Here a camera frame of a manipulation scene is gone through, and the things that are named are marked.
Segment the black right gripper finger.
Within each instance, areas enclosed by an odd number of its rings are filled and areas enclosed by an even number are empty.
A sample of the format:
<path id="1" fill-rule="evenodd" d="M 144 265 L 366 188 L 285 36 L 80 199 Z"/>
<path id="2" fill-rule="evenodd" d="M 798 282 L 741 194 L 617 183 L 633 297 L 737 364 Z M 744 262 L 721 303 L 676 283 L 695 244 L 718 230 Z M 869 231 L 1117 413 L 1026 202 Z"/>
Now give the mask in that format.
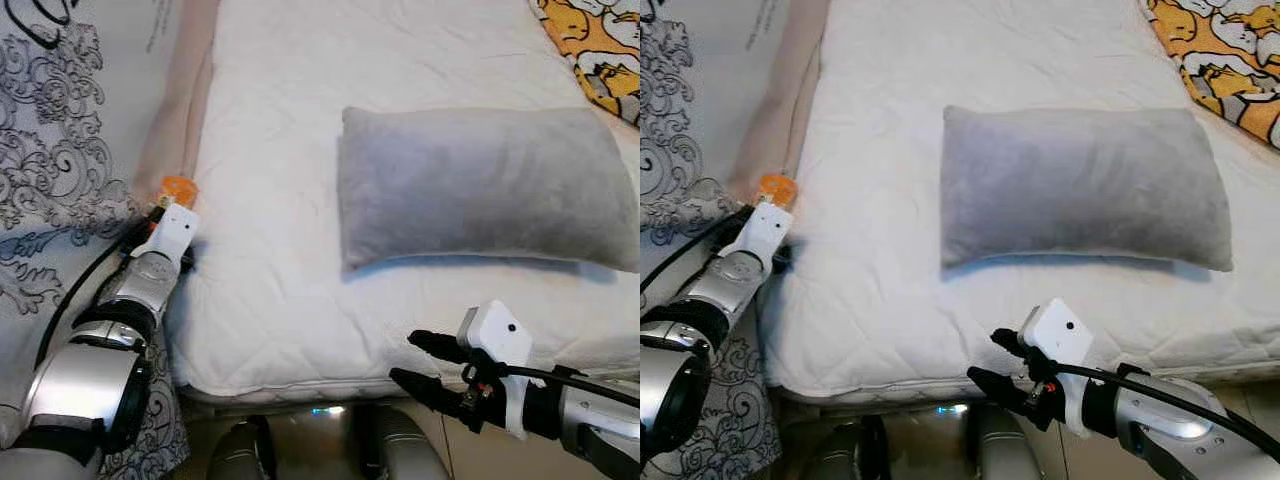
<path id="1" fill-rule="evenodd" d="M 393 367 L 389 376 L 413 399 L 438 413 L 454 419 L 466 419 L 471 413 L 465 407 L 463 396 L 444 387 L 439 378 L 430 378 L 401 367 Z"/>
<path id="2" fill-rule="evenodd" d="M 440 334 L 429 330 L 413 330 L 407 337 L 410 344 L 420 348 L 426 355 L 444 360 L 451 364 L 468 364 L 470 351 L 458 342 L 454 335 Z"/>
<path id="3" fill-rule="evenodd" d="M 1030 393 L 1010 376 L 977 366 L 970 366 L 966 376 L 997 406 L 1027 419 L 1036 416 L 1036 408 L 1029 403 Z"/>
<path id="4" fill-rule="evenodd" d="M 991 333 L 989 339 L 1024 364 L 1041 357 L 1038 348 L 1025 344 L 1020 333 L 1014 329 L 998 328 Z"/>

